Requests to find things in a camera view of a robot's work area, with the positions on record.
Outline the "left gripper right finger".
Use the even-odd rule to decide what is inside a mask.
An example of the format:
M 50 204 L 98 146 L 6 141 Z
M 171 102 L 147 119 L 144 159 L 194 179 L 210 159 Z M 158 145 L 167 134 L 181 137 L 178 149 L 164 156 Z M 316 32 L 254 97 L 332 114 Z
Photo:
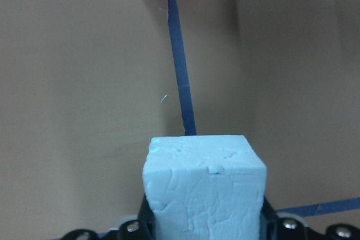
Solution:
M 337 223 L 324 234 L 313 230 L 303 219 L 359 209 L 359 198 L 292 207 L 276 211 L 265 198 L 260 214 L 259 239 L 359 239 L 359 228 Z

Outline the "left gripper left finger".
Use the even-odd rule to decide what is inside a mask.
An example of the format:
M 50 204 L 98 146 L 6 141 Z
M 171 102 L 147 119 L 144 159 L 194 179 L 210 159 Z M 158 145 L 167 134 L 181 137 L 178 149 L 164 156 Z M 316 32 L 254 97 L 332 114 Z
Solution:
M 122 223 L 118 229 L 98 234 L 89 229 L 76 229 L 66 233 L 61 240 L 153 240 L 155 239 L 155 217 L 146 196 L 143 197 L 136 219 Z

